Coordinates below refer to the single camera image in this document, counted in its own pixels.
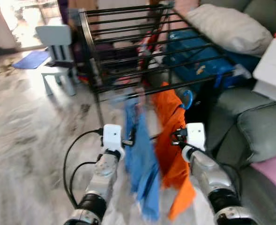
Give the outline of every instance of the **floor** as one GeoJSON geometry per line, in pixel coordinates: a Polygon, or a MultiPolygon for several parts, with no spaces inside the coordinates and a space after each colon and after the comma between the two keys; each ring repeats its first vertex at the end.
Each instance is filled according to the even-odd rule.
{"type": "MultiPolygon", "coordinates": [[[[10,57],[21,58],[22,55],[10,57]]],[[[5,58],[0,57],[0,65],[5,58]]],[[[70,97],[50,77],[54,95],[48,97],[39,70],[16,69],[8,76],[0,74],[0,224],[3,225],[60,225],[65,222],[72,213],[72,206],[62,185],[63,157],[78,135],[100,126],[94,98],[87,86],[77,85],[77,94],[70,97]]],[[[105,123],[123,124],[122,103],[104,102],[102,110],[105,123]]],[[[151,106],[147,106],[147,116],[149,132],[159,132],[151,106]]],[[[75,145],[67,169],[71,171],[80,162],[95,160],[99,145],[97,136],[83,138],[75,145]]],[[[77,200],[91,175],[89,165],[78,172],[74,186],[77,200]]],[[[155,224],[214,224],[197,182],[193,183],[197,197],[173,223],[166,215],[176,191],[161,191],[161,219],[155,224]]],[[[150,224],[142,220],[129,193],[123,162],[118,167],[113,193],[104,225],[150,224]]]]}

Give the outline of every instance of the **red clothing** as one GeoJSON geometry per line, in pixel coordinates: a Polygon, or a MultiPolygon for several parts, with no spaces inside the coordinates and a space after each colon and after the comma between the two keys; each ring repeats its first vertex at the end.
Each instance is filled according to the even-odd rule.
{"type": "Polygon", "coordinates": [[[169,212],[169,219],[185,211],[195,197],[195,190],[189,179],[189,164],[181,156],[178,146],[171,145],[170,134],[178,128],[184,128],[185,110],[180,108],[181,100],[174,90],[163,91],[153,96],[163,131],[157,138],[156,154],[163,176],[163,187],[179,189],[169,212]]]}

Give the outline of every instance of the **drying rack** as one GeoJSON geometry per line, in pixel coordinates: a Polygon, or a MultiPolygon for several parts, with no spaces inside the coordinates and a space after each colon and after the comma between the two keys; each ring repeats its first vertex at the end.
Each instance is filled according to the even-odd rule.
{"type": "MultiPolygon", "coordinates": [[[[167,86],[162,87],[147,87],[145,89],[145,95],[155,94],[161,91],[177,89],[181,87],[185,87],[188,85],[213,81],[217,78],[216,75],[211,75],[207,78],[197,79],[188,82],[178,82],[172,83],[172,73],[171,70],[175,67],[181,67],[186,65],[192,65],[195,63],[200,63],[208,60],[216,60],[216,59],[225,59],[233,66],[235,62],[232,61],[216,44],[209,40],[205,35],[201,34],[195,27],[193,27],[185,17],[183,17],[177,10],[173,8],[172,1],[168,5],[158,4],[158,5],[146,5],[146,6],[135,6],[135,7],[122,7],[122,8],[110,8],[110,9],[100,9],[100,10],[90,10],[90,11],[81,11],[79,13],[81,26],[79,29],[81,40],[82,40],[82,49],[83,55],[85,57],[85,69],[88,71],[87,76],[89,80],[89,85],[95,95],[95,100],[97,104],[97,110],[99,114],[99,119],[101,126],[104,125],[104,120],[102,116],[102,112],[100,109],[100,99],[99,94],[102,92],[106,92],[108,90],[118,90],[128,87],[140,86],[142,81],[147,78],[147,74],[149,73],[156,73],[160,71],[168,70],[168,83],[167,86]],[[115,20],[106,20],[102,19],[103,17],[109,15],[128,15],[131,14],[130,17],[124,17],[121,19],[115,20]],[[134,24],[129,26],[123,26],[124,23],[129,21],[143,21],[143,20],[151,20],[150,23],[145,24],[134,24]],[[184,28],[172,29],[172,25],[176,23],[185,23],[184,28]],[[100,29],[100,27],[104,26],[105,24],[114,24],[109,28],[100,29]],[[145,29],[148,32],[146,33],[139,33],[128,35],[129,31],[138,31],[141,29],[145,29]],[[197,35],[195,37],[184,37],[179,39],[170,39],[170,33],[174,31],[180,30],[190,30],[192,29],[197,35]],[[160,34],[166,34],[167,38],[164,40],[156,40],[152,43],[148,44],[138,44],[142,38],[145,37],[153,37],[154,35],[159,36],[160,34]],[[157,45],[167,45],[168,43],[175,42],[175,41],[182,41],[186,39],[192,38],[199,38],[206,40],[208,42],[207,45],[191,47],[186,49],[180,49],[176,51],[165,51],[160,53],[153,53],[155,47],[157,45]],[[135,44],[133,46],[125,46],[125,47],[118,47],[118,48],[111,48],[111,49],[104,49],[104,50],[97,50],[96,45],[98,44],[107,44],[112,42],[119,42],[119,41],[131,41],[135,44]],[[142,48],[142,47],[149,47],[152,46],[150,53],[142,54],[134,57],[124,57],[122,59],[115,59],[112,57],[111,59],[102,60],[100,55],[101,54],[110,54],[110,53],[118,53],[124,51],[131,51],[133,49],[142,48]],[[155,68],[148,68],[149,63],[154,57],[156,56],[166,56],[172,55],[175,53],[183,53],[188,52],[191,50],[197,50],[197,53],[201,52],[203,49],[207,47],[213,47],[215,50],[218,51],[219,55],[215,57],[208,57],[201,60],[194,60],[194,61],[185,61],[182,63],[178,63],[176,65],[159,65],[155,68]],[[131,62],[137,61],[137,66],[139,65],[141,68],[137,69],[137,66],[133,67],[131,62]],[[120,65],[129,66],[126,68],[119,69],[116,71],[120,65]],[[139,78],[138,82],[130,82],[124,84],[115,84],[114,81],[117,79],[134,79],[139,78]]],[[[224,73],[223,77],[228,77],[232,75],[232,71],[224,73]]],[[[139,93],[134,92],[127,94],[123,99],[130,99],[138,97],[139,93]]]]}

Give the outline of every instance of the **blue cloth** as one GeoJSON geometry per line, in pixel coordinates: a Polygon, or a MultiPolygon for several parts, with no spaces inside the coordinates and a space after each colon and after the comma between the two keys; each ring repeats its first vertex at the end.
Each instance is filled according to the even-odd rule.
{"type": "Polygon", "coordinates": [[[48,52],[45,51],[32,51],[30,54],[25,56],[19,62],[12,66],[18,69],[36,69],[49,57],[48,52]]]}
{"type": "Polygon", "coordinates": [[[136,200],[140,202],[142,216],[147,220],[159,219],[159,164],[149,139],[145,113],[137,119],[135,116],[136,99],[126,104],[126,138],[130,136],[133,127],[136,128],[134,146],[126,146],[125,165],[130,174],[131,191],[137,193],[136,200]]]}

